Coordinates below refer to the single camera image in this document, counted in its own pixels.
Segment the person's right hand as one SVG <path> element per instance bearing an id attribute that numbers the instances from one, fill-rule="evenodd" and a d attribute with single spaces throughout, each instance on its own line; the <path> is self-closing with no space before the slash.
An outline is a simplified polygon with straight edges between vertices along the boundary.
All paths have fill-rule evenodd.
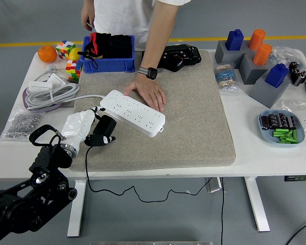
<path id="1" fill-rule="evenodd" d="M 94 28 L 95 11 L 92 4 L 84 3 L 81 10 L 81 24 L 87 31 L 92 31 Z"/>

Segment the person's left hand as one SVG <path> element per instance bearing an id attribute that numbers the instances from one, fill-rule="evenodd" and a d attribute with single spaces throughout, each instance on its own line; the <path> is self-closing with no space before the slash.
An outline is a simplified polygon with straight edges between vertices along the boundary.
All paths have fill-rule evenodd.
<path id="1" fill-rule="evenodd" d="M 151 80 L 138 73 L 125 87 L 124 95 L 128 96 L 132 91 L 138 92 L 149 107 L 160 112 L 164 111 L 166 95 L 156 80 Z"/>

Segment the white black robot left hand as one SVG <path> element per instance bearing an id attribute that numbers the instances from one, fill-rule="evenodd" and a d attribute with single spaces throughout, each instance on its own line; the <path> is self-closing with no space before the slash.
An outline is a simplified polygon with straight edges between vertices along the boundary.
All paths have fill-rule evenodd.
<path id="1" fill-rule="evenodd" d="M 94 107 L 68 116 L 62 129 L 61 147 L 72 158 L 79 153 L 82 142 L 87 146 L 104 146 L 116 139 L 111 135 L 116 121 L 107 115 L 97 115 L 98 110 L 102 108 Z"/>

